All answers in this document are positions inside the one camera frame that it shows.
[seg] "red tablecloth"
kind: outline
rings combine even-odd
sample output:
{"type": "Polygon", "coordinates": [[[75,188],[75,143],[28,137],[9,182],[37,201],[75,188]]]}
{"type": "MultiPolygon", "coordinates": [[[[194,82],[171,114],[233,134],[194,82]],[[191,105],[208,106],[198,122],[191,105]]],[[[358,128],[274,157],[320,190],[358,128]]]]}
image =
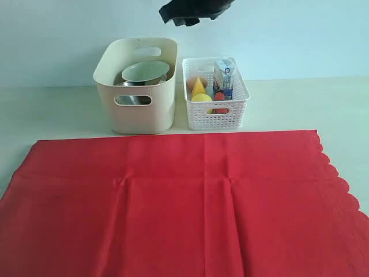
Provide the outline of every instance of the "red tablecloth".
{"type": "Polygon", "coordinates": [[[369,220],[316,131],[39,141],[0,275],[369,276],[369,220]]]}

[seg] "juice box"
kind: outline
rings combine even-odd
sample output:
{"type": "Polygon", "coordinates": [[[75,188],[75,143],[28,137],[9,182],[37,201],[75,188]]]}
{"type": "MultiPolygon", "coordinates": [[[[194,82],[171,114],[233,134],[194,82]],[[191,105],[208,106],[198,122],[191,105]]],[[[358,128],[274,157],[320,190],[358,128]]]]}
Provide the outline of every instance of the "juice box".
{"type": "Polygon", "coordinates": [[[221,92],[225,100],[232,100],[235,64],[230,59],[219,59],[214,64],[213,93],[221,92]]]}

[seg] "plastic basket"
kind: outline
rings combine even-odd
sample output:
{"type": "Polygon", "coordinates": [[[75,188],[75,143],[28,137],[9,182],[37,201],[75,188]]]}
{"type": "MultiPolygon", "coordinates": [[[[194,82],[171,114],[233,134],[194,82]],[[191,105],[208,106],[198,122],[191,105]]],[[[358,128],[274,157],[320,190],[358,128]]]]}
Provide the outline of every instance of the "plastic basket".
{"type": "Polygon", "coordinates": [[[186,80],[193,76],[201,76],[208,81],[206,93],[213,96],[214,63],[221,58],[189,58],[184,59],[183,83],[184,98],[187,102],[187,116],[191,130],[232,130],[242,125],[246,102],[250,95],[241,74],[236,66],[233,99],[229,101],[191,102],[191,92],[187,89],[186,80]],[[227,114],[208,114],[213,108],[227,108],[227,114]]]}
{"type": "Polygon", "coordinates": [[[174,120],[177,43],[165,38],[121,39],[111,43],[101,58],[93,78],[108,113],[112,129],[118,133],[152,134],[169,129],[174,120]],[[151,49],[159,51],[151,54],[151,49]],[[163,61],[170,65],[168,80],[162,84],[119,87],[123,69],[137,62],[163,61]],[[117,103],[117,97],[149,97],[149,104],[117,103]]]}

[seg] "cream plastic bin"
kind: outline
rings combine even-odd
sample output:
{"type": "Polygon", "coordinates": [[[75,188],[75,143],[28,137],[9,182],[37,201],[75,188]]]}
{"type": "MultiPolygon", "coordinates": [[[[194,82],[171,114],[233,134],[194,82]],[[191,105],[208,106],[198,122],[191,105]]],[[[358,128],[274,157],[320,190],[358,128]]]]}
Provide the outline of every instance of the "cream plastic bin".
{"type": "Polygon", "coordinates": [[[189,58],[183,60],[184,98],[187,103],[187,116],[191,130],[232,130],[239,129],[242,125],[246,102],[249,100],[250,95],[237,66],[234,73],[236,76],[233,100],[212,102],[190,101],[191,92],[187,90],[186,80],[193,76],[201,76],[207,79],[208,86],[206,87],[206,93],[213,98],[214,63],[216,60],[222,58],[189,58]],[[214,108],[227,108],[229,112],[227,114],[207,113],[214,108]]]}
{"type": "Polygon", "coordinates": [[[178,45],[165,38],[121,39],[106,49],[93,79],[100,99],[108,112],[112,129],[126,134],[154,134],[173,124],[175,75],[178,45]],[[158,85],[116,86],[123,82],[121,73],[130,65],[143,61],[163,61],[170,65],[167,81],[158,85]],[[121,96],[147,96],[149,104],[118,104],[121,96]]]}

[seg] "white wicker basket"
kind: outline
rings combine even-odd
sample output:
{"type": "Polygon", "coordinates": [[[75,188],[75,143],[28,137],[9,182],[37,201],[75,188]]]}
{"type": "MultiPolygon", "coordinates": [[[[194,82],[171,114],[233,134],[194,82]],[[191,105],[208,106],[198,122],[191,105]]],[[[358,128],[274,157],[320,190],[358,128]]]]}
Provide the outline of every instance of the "white wicker basket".
{"type": "Polygon", "coordinates": [[[184,98],[187,102],[187,116],[191,130],[231,130],[242,125],[246,102],[249,100],[246,85],[236,67],[233,100],[213,102],[192,102],[191,92],[187,89],[186,80],[193,76],[201,76],[208,81],[206,93],[213,96],[214,63],[220,58],[189,58],[184,59],[183,83],[184,98]],[[228,114],[208,114],[213,108],[227,108],[228,114]]]}

